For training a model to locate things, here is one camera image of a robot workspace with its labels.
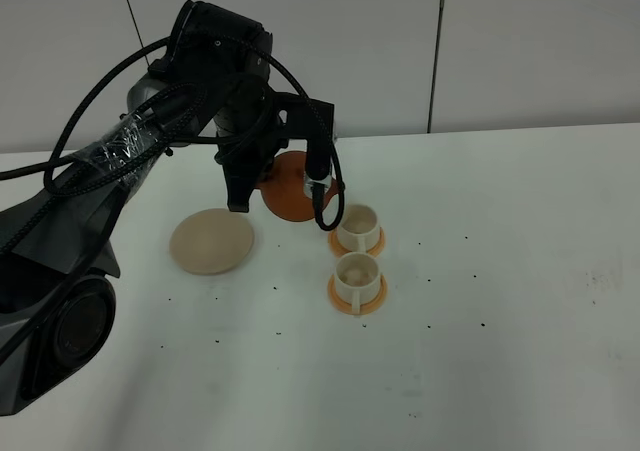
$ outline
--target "white table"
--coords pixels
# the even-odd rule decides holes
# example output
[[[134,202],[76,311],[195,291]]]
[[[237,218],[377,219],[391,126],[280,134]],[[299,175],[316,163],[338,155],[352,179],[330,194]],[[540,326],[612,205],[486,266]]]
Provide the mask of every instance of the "white table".
[[[113,236],[105,347],[0,419],[0,448],[637,450],[639,150],[640,125],[339,141],[387,235],[389,296],[362,318],[329,304],[326,235],[259,193],[244,265],[177,269],[174,227],[226,195],[211,148],[176,150]],[[0,206],[39,186],[0,183]]]

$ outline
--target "white cup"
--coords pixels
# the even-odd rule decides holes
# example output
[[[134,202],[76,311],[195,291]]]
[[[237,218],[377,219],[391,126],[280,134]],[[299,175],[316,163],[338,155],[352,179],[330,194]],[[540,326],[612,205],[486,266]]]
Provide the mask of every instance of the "white cup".
[[[338,297],[351,304],[353,314],[360,314],[360,306],[376,299],[380,292],[380,268],[366,253],[347,253],[338,260],[333,281]]]
[[[353,204],[336,230],[338,242],[349,251],[366,253],[380,241],[380,223],[369,206]]]

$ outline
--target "orange plate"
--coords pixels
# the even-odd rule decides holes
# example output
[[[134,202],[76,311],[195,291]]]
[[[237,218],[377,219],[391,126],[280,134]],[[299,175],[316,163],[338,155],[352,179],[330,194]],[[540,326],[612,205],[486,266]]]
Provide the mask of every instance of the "orange plate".
[[[387,298],[387,280],[384,279],[384,274],[380,275],[380,291],[378,292],[378,296],[375,299],[367,304],[363,304],[360,306],[360,314],[354,314],[351,310],[351,305],[346,301],[343,301],[340,296],[336,293],[336,286],[334,284],[334,277],[331,276],[329,279],[329,285],[327,286],[327,291],[329,292],[329,301],[333,304],[333,307],[338,311],[351,314],[352,316],[362,316],[363,314],[373,313],[376,309],[382,306],[384,300]]]
[[[287,221],[309,221],[315,216],[311,199],[304,194],[304,168],[307,153],[287,151],[279,154],[273,162],[266,181],[258,185],[267,208]],[[336,180],[324,196],[326,208],[331,198],[338,192]]]
[[[368,249],[367,253],[371,256],[378,256],[384,249],[386,242],[384,229],[380,228],[380,240],[373,248]],[[338,258],[347,253],[351,253],[351,251],[340,244],[340,241],[338,241],[338,234],[335,229],[329,233],[329,248],[331,248],[331,252]]]

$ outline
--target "white wall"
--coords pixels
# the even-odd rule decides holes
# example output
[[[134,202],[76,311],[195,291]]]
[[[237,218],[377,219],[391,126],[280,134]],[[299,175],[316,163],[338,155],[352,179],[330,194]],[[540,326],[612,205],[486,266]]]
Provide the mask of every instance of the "white wall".
[[[640,121],[640,0],[446,0],[433,131]]]
[[[0,0],[0,151],[48,150],[115,64],[140,49],[125,0]],[[71,147],[102,136],[144,73],[116,79],[79,123]]]
[[[131,0],[145,44],[186,0]],[[336,104],[341,135],[426,129],[439,0],[202,0],[274,33],[274,56],[315,98]],[[290,90],[279,76],[270,83]]]

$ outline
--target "beige plate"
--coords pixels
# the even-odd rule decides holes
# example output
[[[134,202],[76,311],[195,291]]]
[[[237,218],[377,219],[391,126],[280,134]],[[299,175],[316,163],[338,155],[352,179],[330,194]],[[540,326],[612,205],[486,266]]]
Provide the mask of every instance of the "beige plate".
[[[252,245],[253,228],[244,216],[226,209],[207,209],[178,225],[169,252],[187,273],[217,274],[240,264]]]

